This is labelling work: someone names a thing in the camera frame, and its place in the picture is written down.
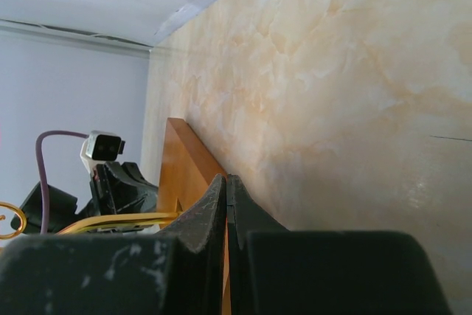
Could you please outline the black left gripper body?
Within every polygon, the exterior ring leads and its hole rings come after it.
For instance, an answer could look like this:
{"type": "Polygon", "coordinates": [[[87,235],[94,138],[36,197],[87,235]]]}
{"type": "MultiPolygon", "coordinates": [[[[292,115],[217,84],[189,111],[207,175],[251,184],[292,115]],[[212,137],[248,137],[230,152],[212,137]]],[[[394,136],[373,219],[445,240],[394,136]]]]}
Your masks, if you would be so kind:
{"type": "Polygon", "coordinates": [[[98,215],[116,215],[117,204],[114,200],[117,178],[111,168],[117,163],[98,164],[91,170],[91,194],[98,215]]]}

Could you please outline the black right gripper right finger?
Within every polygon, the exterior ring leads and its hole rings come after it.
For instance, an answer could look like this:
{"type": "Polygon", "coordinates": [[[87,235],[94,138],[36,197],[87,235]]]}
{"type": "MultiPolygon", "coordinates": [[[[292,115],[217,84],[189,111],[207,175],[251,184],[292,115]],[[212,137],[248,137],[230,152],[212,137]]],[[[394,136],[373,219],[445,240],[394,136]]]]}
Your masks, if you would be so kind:
{"type": "Polygon", "coordinates": [[[449,314],[422,246],[391,231],[291,231],[226,185],[234,314],[449,314]]]}

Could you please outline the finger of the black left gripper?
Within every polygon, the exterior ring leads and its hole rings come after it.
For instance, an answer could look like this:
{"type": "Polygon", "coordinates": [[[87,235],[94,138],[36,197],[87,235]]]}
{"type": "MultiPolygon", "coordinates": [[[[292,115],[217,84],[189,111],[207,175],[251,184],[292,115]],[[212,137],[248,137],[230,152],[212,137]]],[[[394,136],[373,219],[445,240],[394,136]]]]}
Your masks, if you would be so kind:
{"type": "Polygon", "coordinates": [[[159,188],[142,175],[135,162],[106,162],[105,174],[115,214],[156,211],[159,188]]]}

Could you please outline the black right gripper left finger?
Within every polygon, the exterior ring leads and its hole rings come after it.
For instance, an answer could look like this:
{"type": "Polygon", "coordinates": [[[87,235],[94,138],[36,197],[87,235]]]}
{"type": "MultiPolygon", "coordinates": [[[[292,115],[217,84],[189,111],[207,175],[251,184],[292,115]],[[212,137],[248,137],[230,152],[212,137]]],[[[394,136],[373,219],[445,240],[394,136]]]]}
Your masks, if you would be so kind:
{"type": "Polygon", "coordinates": [[[226,180],[155,234],[39,235],[1,253],[3,314],[219,314],[226,180]]]}

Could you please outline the gold wire wine glass rack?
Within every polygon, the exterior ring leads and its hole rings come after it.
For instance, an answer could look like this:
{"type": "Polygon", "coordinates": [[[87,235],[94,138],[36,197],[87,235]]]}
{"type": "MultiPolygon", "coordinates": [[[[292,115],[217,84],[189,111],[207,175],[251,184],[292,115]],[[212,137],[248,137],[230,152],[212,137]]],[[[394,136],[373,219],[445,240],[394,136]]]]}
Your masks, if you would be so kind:
{"type": "MultiPolygon", "coordinates": [[[[91,201],[77,209],[75,197],[58,189],[51,191],[50,225],[45,236],[86,234],[155,234],[169,226],[191,208],[207,191],[216,176],[226,173],[203,142],[185,121],[169,118],[164,135],[164,150],[156,211],[116,215],[98,215],[91,201]]],[[[20,238],[39,236],[41,190],[36,187],[12,219],[20,238]]],[[[229,261],[224,243],[223,293],[229,277],[229,261]]]]}

